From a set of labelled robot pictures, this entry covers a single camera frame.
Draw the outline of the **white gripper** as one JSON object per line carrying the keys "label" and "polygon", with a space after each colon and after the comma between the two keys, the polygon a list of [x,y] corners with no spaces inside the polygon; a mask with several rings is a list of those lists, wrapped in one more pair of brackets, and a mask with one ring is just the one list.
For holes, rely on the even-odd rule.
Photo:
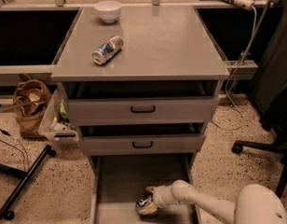
{"label": "white gripper", "polygon": [[169,205],[175,204],[175,199],[172,195],[172,186],[149,186],[145,188],[147,193],[153,194],[154,203],[139,203],[137,212],[142,216],[152,215],[157,211],[157,208],[166,208]]}

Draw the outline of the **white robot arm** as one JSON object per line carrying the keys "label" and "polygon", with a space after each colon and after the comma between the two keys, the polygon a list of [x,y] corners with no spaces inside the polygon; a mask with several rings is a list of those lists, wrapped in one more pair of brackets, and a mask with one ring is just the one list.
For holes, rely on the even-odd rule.
{"label": "white robot arm", "polygon": [[258,184],[245,186],[234,203],[201,192],[183,180],[145,190],[148,194],[135,204],[141,216],[171,205],[194,204],[224,224],[287,224],[287,212],[280,198]]}

